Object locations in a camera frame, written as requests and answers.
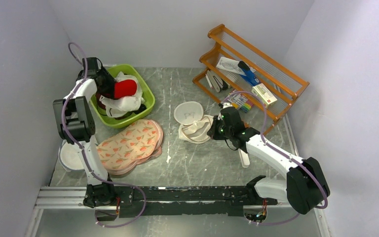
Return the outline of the red garment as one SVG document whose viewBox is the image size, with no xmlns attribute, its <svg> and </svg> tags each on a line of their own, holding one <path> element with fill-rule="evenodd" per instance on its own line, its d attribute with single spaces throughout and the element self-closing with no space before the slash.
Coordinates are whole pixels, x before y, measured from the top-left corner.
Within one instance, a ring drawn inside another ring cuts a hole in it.
<svg viewBox="0 0 379 237">
<path fill-rule="evenodd" d="M 138 85 L 132 79 L 126 79 L 114 83 L 114 96 L 115 100 L 125 96 L 133 96 L 137 92 Z"/>
</svg>

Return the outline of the white satin bra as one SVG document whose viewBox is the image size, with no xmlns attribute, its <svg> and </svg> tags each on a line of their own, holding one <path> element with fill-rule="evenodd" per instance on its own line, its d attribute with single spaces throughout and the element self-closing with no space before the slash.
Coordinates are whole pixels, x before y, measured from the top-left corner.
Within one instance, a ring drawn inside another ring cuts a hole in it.
<svg viewBox="0 0 379 237">
<path fill-rule="evenodd" d="M 138 85 L 137 92 L 133 96 L 125 96 L 115 100 L 104 97 L 98 93 L 96 94 L 98 106 L 104 109 L 106 111 L 106 115 L 111 118 L 121 119 L 123 117 L 127 117 L 131 112 L 137 112 L 144 103 L 143 91 L 135 76 L 120 72 L 115 77 L 116 82 L 120 82 L 126 79 L 132 79 Z"/>
</svg>

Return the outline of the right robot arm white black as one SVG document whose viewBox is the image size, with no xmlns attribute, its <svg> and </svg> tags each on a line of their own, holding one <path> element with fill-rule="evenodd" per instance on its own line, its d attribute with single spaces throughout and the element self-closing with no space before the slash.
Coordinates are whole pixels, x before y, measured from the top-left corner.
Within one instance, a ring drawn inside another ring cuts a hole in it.
<svg viewBox="0 0 379 237">
<path fill-rule="evenodd" d="M 260 158 L 283 177 L 252 180 L 246 192 L 251 204 L 259 204 L 265 198 L 280 200 L 289 203 L 299 214 L 327 207 L 330 190 L 320 163 L 313 157 L 304 159 L 289 153 L 258 130 L 246 127 L 236 108 L 221 109 L 213 117 L 207 134 L 213 140 L 230 141 L 236 149 Z"/>
</svg>

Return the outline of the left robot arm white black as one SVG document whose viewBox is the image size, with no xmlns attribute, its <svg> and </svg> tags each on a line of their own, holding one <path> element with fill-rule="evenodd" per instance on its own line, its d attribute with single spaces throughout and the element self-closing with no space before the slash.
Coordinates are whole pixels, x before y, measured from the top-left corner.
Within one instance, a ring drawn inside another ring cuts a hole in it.
<svg viewBox="0 0 379 237">
<path fill-rule="evenodd" d="M 53 102 L 60 137 L 73 146 L 87 177 L 83 205 L 91 208 L 116 202 L 117 191 L 100 161 L 95 142 L 96 125 L 88 103 L 97 92 L 99 71 L 106 72 L 96 57 L 82 60 L 83 70 L 71 92 Z"/>
</svg>

